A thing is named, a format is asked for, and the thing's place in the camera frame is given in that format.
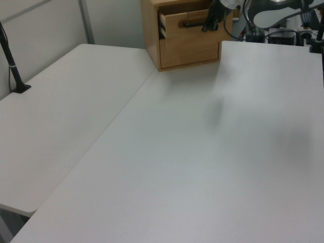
black clamp base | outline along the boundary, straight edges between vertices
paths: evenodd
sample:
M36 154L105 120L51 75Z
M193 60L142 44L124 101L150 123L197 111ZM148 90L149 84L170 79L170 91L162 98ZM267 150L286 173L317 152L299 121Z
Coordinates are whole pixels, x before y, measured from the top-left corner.
M317 42L315 39L311 39L312 44L309 48L310 53L319 53L319 54L324 54L324 41Z
M22 87L19 88L15 88L12 92L13 93L17 93L17 94L22 94L24 93L26 90L29 90L31 88L30 85L24 85Z

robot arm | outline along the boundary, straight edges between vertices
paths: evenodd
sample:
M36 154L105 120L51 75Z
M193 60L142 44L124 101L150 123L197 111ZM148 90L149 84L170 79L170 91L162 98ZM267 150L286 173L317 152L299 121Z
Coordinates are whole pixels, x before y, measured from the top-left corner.
M219 22L227 9L235 9L244 0L213 0L215 19ZM269 28L284 19L308 12L324 4L324 0L251 0L249 20L260 28Z
M323 3L323 0L252 0L248 18L256 26L268 28Z

gray floor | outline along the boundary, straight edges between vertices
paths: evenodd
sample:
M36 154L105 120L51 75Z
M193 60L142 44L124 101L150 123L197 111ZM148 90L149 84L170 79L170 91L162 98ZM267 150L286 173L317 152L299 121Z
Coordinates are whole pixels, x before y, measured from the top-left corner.
M0 209L0 243L9 243L28 218Z

open drawer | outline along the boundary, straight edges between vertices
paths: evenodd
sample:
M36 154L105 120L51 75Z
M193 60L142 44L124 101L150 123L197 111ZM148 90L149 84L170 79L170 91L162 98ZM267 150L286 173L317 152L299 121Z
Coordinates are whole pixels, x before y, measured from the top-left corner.
M230 39L224 30L224 23L218 25L217 31L202 32L202 24L208 15L207 2L195 5L182 5L174 13L172 8L160 8L160 61L161 68L169 68L185 64L217 60L220 58L220 42ZM232 16L227 16L226 25L231 31Z
M212 0L141 0L145 46L159 69L219 61L221 41L231 37L224 23L202 32ZM232 14L226 27L232 31Z

desk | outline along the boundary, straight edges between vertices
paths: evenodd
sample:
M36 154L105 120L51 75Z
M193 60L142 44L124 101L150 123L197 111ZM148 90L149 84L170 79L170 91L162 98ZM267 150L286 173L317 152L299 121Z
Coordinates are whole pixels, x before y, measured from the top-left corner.
M0 102L0 208L31 216L155 70L145 50L80 45Z
M12 243L322 242L321 55L222 53L155 71Z

